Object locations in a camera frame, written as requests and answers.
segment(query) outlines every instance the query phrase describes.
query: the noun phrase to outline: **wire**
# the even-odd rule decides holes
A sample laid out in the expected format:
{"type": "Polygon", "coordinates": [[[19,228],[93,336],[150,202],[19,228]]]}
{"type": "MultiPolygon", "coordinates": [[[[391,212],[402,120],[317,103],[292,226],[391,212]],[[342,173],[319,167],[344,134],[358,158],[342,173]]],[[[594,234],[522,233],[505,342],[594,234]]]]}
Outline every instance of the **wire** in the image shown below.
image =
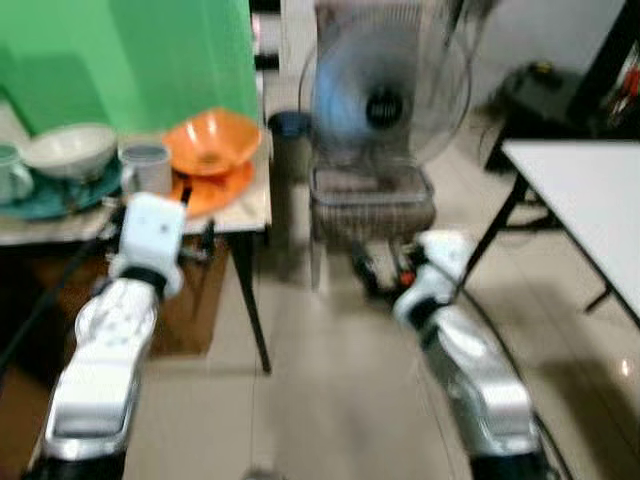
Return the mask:
{"type": "MultiPolygon", "coordinates": [[[[441,265],[438,265],[437,263],[433,262],[431,259],[427,259],[427,261],[429,262],[429,265],[431,265],[433,268],[438,270],[438,272],[442,274],[453,285],[458,284],[458,280],[456,280],[441,265]]],[[[480,305],[480,302],[478,302],[478,300],[464,286],[460,286],[457,289],[457,292],[462,293],[462,295],[467,299],[467,301],[471,304],[471,306],[478,312],[478,314],[482,318],[483,323],[489,328],[489,330],[491,330],[491,333],[493,333],[496,340],[500,344],[500,347],[504,351],[504,355],[507,357],[507,360],[511,364],[513,371],[516,373],[520,381],[522,381],[523,383],[526,383],[524,381],[524,377],[522,376],[522,372],[518,367],[518,364],[515,360],[513,353],[511,353],[511,350],[509,349],[509,347],[507,347],[507,344],[502,338],[502,336],[500,335],[498,328],[496,327],[495,323],[493,323],[493,321],[491,320],[491,317],[489,317],[489,314],[486,312],[486,310],[482,307],[482,305],[480,305]]],[[[551,432],[549,431],[547,424],[544,422],[544,420],[536,410],[533,411],[533,418],[536,425],[540,429],[540,432],[546,438],[547,442],[551,446],[551,450],[553,450],[554,457],[560,464],[560,468],[563,471],[564,477],[567,478],[568,480],[574,480],[574,476],[571,473],[571,469],[569,468],[569,465],[567,464],[564,456],[562,455],[562,452],[560,451],[560,447],[558,446],[555,439],[553,438],[553,435],[551,435],[551,432]]]]}
{"type": "Polygon", "coordinates": [[[65,266],[62,276],[56,285],[45,291],[40,298],[36,301],[33,310],[29,317],[22,323],[16,334],[13,336],[9,345],[4,349],[0,356],[0,378],[4,376],[4,373],[9,366],[9,363],[17,353],[20,345],[25,340],[31,329],[35,327],[40,320],[42,320],[43,314],[51,308],[58,294],[65,287],[66,283],[71,278],[71,275],[84,263],[86,258],[103,242],[102,235],[113,225],[120,225],[122,223],[122,215],[124,213],[124,207],[118,207],[113,212],[109,219],[100,227],[100,230],[94,238],[82,244],[78,252],[73,256],[69,263],[65,266]]]}

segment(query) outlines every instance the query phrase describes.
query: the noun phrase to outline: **white mug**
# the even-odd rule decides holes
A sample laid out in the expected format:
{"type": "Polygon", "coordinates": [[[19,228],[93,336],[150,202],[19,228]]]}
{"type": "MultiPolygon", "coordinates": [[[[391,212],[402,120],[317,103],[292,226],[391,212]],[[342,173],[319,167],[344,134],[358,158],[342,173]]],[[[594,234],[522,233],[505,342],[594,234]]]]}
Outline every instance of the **white mug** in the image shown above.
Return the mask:
{"type": "Polygon", "coordinates": [[[33,179],[13,145],[0,144],[0,204],[22,200],[33,192],[33,179]]]}
{"type": "Polygon", "coordinates": [[[122,191],[126,194],[171,193],[171,152],[161,144],[123,147],[118,156],[123,165],[122,191]]]}

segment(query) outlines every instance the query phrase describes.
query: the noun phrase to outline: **white table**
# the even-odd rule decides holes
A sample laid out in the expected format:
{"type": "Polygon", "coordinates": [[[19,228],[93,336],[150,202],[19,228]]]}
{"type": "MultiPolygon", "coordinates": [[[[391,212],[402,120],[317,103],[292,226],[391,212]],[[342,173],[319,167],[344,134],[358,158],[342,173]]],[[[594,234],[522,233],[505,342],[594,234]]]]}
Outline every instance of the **white table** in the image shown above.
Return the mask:
{"type": "MultiPolygon", "coordinates": [[[[157,138],[158,134],[136,135],[120,139],[121,144],[144,138],[157,138]]],[[[249,188],[232,202],[210,215],[190,219],[186,226],[187,235],[204,232],[207,224],[215,222],[216,234],[225,237],[238,272],[240,286],[249,319],[256,339],[262,369],[271,372],[271,362],[267,352],[258,309],[253,293],[253,245],[257,234],[265,234],[271,224],[271,190],[269,186],[269,159],[271,137],[264,132],[264,140],[252,161],[255,177],[249,188]]],[[[83,213],[62,219],[30,222],[8,217],[0,217],[0,248],[38,247],[42,245],[83,242],[100,232],[111,215],[112,209],[99,206],[83,213]]]]}
{"type": "Polygon", "coordinates": [[[640,144],[625,142],[506,142],[504,152],[518,170],[505,204],[478,244],[464,280],[509,215],[531,188],[640,326],[640,144]]]}

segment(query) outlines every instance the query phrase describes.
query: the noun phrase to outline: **table leg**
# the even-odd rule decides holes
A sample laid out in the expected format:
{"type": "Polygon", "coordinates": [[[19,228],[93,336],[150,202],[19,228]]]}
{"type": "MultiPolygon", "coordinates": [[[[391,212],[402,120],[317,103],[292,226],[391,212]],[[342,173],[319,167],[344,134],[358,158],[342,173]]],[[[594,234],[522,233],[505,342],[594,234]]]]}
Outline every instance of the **table leg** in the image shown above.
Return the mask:
{"type": "Polygon", "coordinates": [[[587,305],[584,309],[584,313],[593,312],[598,305],[600,305],[607,297],[609,297],[609,295],[611,295],[611,293],[612,293],[611,287],[607,285],[604,289],[604,292],[602,292],[600,295],[594,298],[591,302],[589,302],[589,305],[587,305]]]}
{"type": "Polygon", "coordinates": [[[236,232],[229,233],[225,236],[227,243],[231,247],[231,255],[233,263],[238,272],[240,287],[242,288],[242,296],[249,313],[251,328],[256,339],[260,361],[262,363],[262,371],[266,374],[271,373],[271,361],[269,352],[264,341],[260,318],[258,317],[258,308],[253,295],[253,232],[236,232]]]}
{"type": "Polygon", "coordinates": [[[471,254],[471,257],[467,262],[464,275],[462,276],[462,279],[458,284],[457,290],[460,290],[462,287],[464,287],[464,284],[466,283],[469,275],[471,275],[473,268],[480,261],[480,259],[482,258],[482,255],[484,255],[484,252],[487,250],[487,248],[489,248],[489,245],[491,245],[491,242],[493,241],[493,239],[496,238],[496,235],[500,230],[502,230],[504,227],[507,226],[507,221],[509,220],[511,213],[515,209],[518,202],[524,199],[524,195],[527,192],[528,188],[529,188],[529,185],[527,184],[527,181],[524,179],[524,177],[522,175],[518,175],[516,177],[516,181],[513,185],[513,189],[511,190],[511,193],[509,194],[504,204],[498,211],[498,214],[496,215],[496,217],[491,222],[491,225],[489,225],[489,228],[485,232],[482,239],[480,239],[480,242],[478,242],[478,246],[476,247],[474,252],[471,254]]]}

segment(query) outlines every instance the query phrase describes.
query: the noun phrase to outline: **green backdrop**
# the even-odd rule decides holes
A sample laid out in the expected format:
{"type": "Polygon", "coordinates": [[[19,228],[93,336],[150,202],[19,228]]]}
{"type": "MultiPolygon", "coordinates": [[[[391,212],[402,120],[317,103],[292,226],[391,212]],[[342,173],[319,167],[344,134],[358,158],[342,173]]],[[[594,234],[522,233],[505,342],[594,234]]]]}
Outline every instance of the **green backdrop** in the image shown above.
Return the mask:
{"type": "Polygon", "coordinates": [[[257,120],[248,2],[1,0],[0,87],[32,133],[158,130],[212,106],[257,120]]]}

